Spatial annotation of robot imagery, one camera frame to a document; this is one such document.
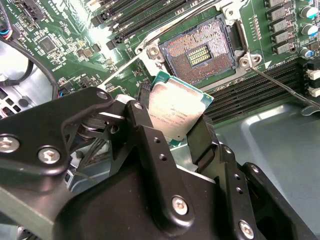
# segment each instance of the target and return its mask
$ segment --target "motherboard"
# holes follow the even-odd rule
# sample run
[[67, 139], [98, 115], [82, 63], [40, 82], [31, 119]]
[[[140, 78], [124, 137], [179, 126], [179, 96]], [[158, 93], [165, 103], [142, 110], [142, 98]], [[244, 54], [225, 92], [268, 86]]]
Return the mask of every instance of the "motherboard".
[[4, 2], [12, 38], [53, 72], [61, 96], [102, 84], [136, 97], [159, 71], [215, 96], [255, 85], [252, 66], [320, 55], [319, 0]]

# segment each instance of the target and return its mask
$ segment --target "ram slot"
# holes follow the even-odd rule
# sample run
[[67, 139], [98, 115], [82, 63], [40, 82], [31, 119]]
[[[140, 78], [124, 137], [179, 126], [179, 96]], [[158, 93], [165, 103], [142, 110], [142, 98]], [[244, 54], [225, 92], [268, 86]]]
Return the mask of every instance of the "ram slot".
[[115, 25], [117, 24], [122, 24], [126, 21], [129, 21], [130, 19], [134, 18], [135, 16], [137, 16], [138, 14], [140, 14], [143, 11], [148, 11], [150, 9], [152, 9], [154, 7], [155, 4], [160, 5], [163, 4], [165, 2], [167, 2], [168, 0], [151, 0], [151, 1], [147, 1], [145, 3], [143, 3], [142, 5], [138, 6], [137, 8], [133, 9], [130, 12], [127, 12], [123, 15], [121, 15], [120, 17], [116, 18], [113, 22], [111, 22], [108, 27], [113, 28]]
[[143, 20], [138, 21], [139, 17], [141, 17], [141, 13], [136, 17], [130, 19], [129, 21], [120, 24], [120, 26], [118, 27], [120, 35], [116, 37], [116, 42], [122, 43], [124, 39], [135, 35], [137, 31], [141, 31], [142, 29], [145, 29], [153, 25], [154, 23], [159, 22], [161, 19], [186, 6], [188, 4], [186, 3], [187, 1], [188, 0], [176, 0], [174, 2], [171, 2], [170, 5], [167, 5], [154, 14], [144, 18]]

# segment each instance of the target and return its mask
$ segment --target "black cable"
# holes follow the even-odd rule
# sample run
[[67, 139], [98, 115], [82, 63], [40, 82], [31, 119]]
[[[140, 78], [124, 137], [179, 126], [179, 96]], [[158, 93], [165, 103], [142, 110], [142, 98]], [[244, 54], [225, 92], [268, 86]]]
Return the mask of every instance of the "black cable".
[[22, 55], [24, 55], [25, 57], [27, 57], [31, 62], [33, 62], [42, 72], [43, 74], [48, 78], [48, 81], [50, 82], [51, 86], [52, 86], [52, 100], [57, 99], [58, 98], [58, 91], [59, 91], [59, 86], [58, 83], [54, 77], [54, 75], [52, 74], [52, 72], [47, 69], [42, 62], [40, 62], [38, 59], [36, 59], [34, 56], [32, 56], [28, 50], [26, 50], [25, 48], [23, 48], [22, 46], [20, 46], [18, 43], [16, 43], [15, 41], [6, 41], [4, 40], [2, 37], [0, 37], [0, 40], [5, 43], [8, 44], [9, 46], [11, 46], [12, 48], [14, 48], [15, 50], [17, 50], [19, 53], [21, 53]]
[[0, 0], [0, 9], [3, 13], [3, 16], [4, 16], [4, 19], [5, 19], [5, 22], [6, 22], [6, 26], [8, 28], [9, 31], [12, 31], [12, 24], [11, 24], [11, 21], [10, 21], [10, 18], [8, 17], [8, 14], [7, 14], [7, 11], [5, 9], [5, 5], [4, 5], [4, 0]]
[[91, 145], [88, 152], [85, 154], [84, 158], [80, 161], [77, 171], [83, 169], [88, 166], [88, 163], [92, 160], [92, 158], [99, 152], [99, 150], [106, 144], [106, 141], [103, 139], [97, 138], [93, 144]]
[[148, 46], [149, 44], [153, 43], [156, 39], [160, 38], [162, 35], [166, 34], [167, 32], [171, 31], [172, 29], [174, 29], [175, 27], [185, 23], [188, 19], [200, 14], [202, 11], [205, 11], [211, 7], [213, 7], [213, 5], [217, 4], [216, 1], [213, 1], [209, 4], [203, 5], [202, 7], [198, 8], [196, 11], [194, 11], [193, 13], [191, 13], [190, 15], [186, 16], [184, 19], [182, 19], [181, 21], [176, 22], [175, 24], [173, 24], [172, 26], [170, 26], [169, 28], [167, 28], [166, 30], [164, 30], [163, 32], [159, 33], [157, 36], [155, 36], [154, 38], [152, 38], [151, 40], [147, 41], [144, 46]]
[[290, 93], [292, 96], [296, 97], [297, 99], [299, 99], [300, 101], [302, 101], [304, 104], [309, 105], [309, 106], [314, 106], [318, 109], [320, 109], [320, 104], [312, 101], [311, 99], [307, 99], [306, 97], [300, 95], [299, 93], [297, 93], [296, 91], [294, 91], [293, 89], [291, 89], [290, 87], [284, 85], [283, 83], [279, 82], [278, 80], [274, 79], [273, 77], [268, 76], [267, 74], [264, 74], [263, 72], [251, 67], [251, 69], [253, 71], [255, 71], [257, 74], [259, 74], [260, 76], [264, 77], [265, 79], [268, 79], [269, 81], [277, 84], [278, 86], [280, 86], [281, 88], [285, 89], [288, 93]]
[[32, 70], [34, 69], [34, 63], [29, 59], [28, 60], [28, 66], [26, 67], [26, 70], [22, 77], [20, 77], [17, 80], [13, 79], [6, 79], [4, 81], [0, 81], [0, 87], [8, 87], [8, 86], [16, 86], [22, 83], [24, 80], [26, 80], [32, 73]]

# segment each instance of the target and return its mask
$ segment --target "metal screw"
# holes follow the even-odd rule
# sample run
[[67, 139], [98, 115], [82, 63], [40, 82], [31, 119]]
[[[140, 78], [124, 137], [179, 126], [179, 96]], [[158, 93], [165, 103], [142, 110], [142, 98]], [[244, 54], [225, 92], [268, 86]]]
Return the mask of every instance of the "metal screw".
[[247, 239], [254, 239], [254, 237], [255, 237], [254, 231], [252, 230], [252, 228], [250, 227], [250, 225], [248, 223], [241, 220], [239, 222], [239, 227]]
[[172, 206], [177, 214], [186, 215], [188, 212], [188, 205], [181, 197], [175, 196], [172, 199]]
[[51, 147], [45, 147], [39, 151], [38, 158], [45, 164], [55, 164], [60, 159], [60, 153]]
[[155, 46], [153, 46], [149, 49], [149, 53], [151, 56], [157, 56], [159, 54], [159, 50]]
[[96, 94], [101, 99], [108, 99], [107, 94], [105, 92], [103, 92], [103, 91], [97, 91]]
[[255, 173], [259, 173], [259, 169], [255, 165], [251, 165], [251, 168]]
[[0, 137], [0, 153], [12, 153], [17, 150], [19, 146], [19, 141], [12, 136]]
[[138, 103], [138, 102], [135, 102], [134, 103], [134, 106], [137, 108], [137, 109], [143, 109], [144, 107], [140, 104], [140, 103]]

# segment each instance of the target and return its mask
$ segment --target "wire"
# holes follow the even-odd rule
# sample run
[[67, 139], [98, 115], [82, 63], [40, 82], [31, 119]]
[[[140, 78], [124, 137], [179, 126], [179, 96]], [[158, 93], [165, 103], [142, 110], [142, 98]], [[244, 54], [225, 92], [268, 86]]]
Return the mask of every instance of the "wire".
[[8, 33], [7, 35], [5, 35], [5, 36], [4, 36], [4, 39], [5, 39], [6, 41], [8, 41], [8, 40], [11, 38], [11, 36], [12, 36], [13, 32], [14, 32], [14, 31], [12, 31], [12, 30], [11, 30], [11, 31], [9, 31], [9, 33]]
[[52, 99], [57, 99], [58, 98], [58, 91], [59, 91], [59, 86], [58, 83], [54, 77], [54, 75], [52, 74], [52, 72], [47, 69], [41, 61], [39, 61], [38, 59], [36, 59], [34, 56], [32, 56], [28, 50], [26, 50], [25, 48], [23, 48], [22, 46], [20, 46], [18, 43], [16, 43], [15, 41], [5, 41], [3, 38], [0, 37], [0, 41], [2, 41], [3, 43], [8, 44], [9, 46], [11, 46], [13, 49], [17, 50], [19, 53], [21, 53], [22, 55], [24, 55], [25, 57], [27, 57], [30, 61], [32, 61], [42, 72], [43, 74], [48, 78], [48, 81], [50, 82], [51, 86], [52, 86]]
[[175, 27], [185, 23], [188, 19], [200, 14], [201, 12], [213, 7], [215, 4], [217, 4], [216, 1], [213, 1], [211, 3], [208, 3], [206, 5], [203, 5], [202, 7], [198, 8], [196, 11], [194, 11], [193, 13], [191, 13], [190, 15], [186, 16], [185, 18], [183, 18], [181, 21], [176, 22], [175, 24], [173, 24], [172, 26], [168, 27], [166, 30], [164, 30], [163, 32], [159, 33], [157, 36], [155, 36], [154, 38], [152, 38], [151, 40], [147, 41], [144, 46], [147, 46], [151, 43], [153, 43], [155, 40], [157, 40], [158, 38], [160, 38], [162, 35], [166, 34], [167, 32], [171, 31], [172, 29], [174, 29]]
[[126, 69], [129, 65], [131, 65], [133, 62], [135, 62], [140, 54], [142, 52], [139, 52], [134, 58], [130, 59], [130, 61], [128, 61], [127, 63], [125, 63], [124, 65], [122, 65], [121, 67], [118, 68], [118, 70], [113, 73], [110, 77], [108, 77], [103, 83], [101, 83], [98, 88], [102, 89], [102, 90], [106, 90], [106, 84], [112, 80], [114, 77], [116, 77], [119, 73], [121, 73], [124, 69]]
[[31, 60], [28, 60], [28, 65], [26, 67], [26, 70], [22, 77], [20, 77], [17, 80], [12, 79], [6, 79], [5, 81], [0, 81], [1, 87], [8, 87], [8, 86], [16, 86], [22, 83], [24, 80], [26, 80], [32, 73], [32, 70], [34, 69], [34, 63]]
[[9, 32], [10, 32], [10, 30], [8, 29], [8, 30], [6, 30], [6, 31], [0, 31], [0, 34], [2, 34], [2, 35], [7, 35]]
[[310, 106], [314, 106], [318, 109], [320, 109], [320, 104], [316, 103], [315, 101], [312, 101], [310, 99], [307, 99], [306, 97], [300, 95], [299, 93], [297, 93], [296, 91], [294, 91], [293, 89], [291, 89], [290, 87], [284, 85], [283, 83], [279, 82], [278, 80], [264, 74], [263, 72], [255, 69], [255, 68], [251, 68], [253, 71], [255, 71], [257, 74], [261, 75], [262, 77], [270, 80], [271, 82], [277, 84], [278, 86], [282, 87], [283, 89], [285, 89], [287, 92], [289, 92], [292, 96], [296, 97], [297, 99], [299, 99], [300, 101], [302, 101], [304, 104], [310, 105]]
[[106, 144], [104, 139], [97, 138], [91, 145], [84, 158], [80, 161], [77, 171], [80, 171], [84, 167], [88, 166], [92, 158], [99, 152], [99, 150]]
[[7, 36], [8, 39], [9, 39], [11, 37], [11, 35], [12, 35], [13, 28], [12, 28], [12, 24], [11, 24], [10, 18], [8, 17], [7, 10], [5, 8], [4, 0], [0, 0], [0, 9], [1, 9], [2, 13], [3, 13], [7, 29], [9, 30], [8, 33], [11, 32], [11, 34]]

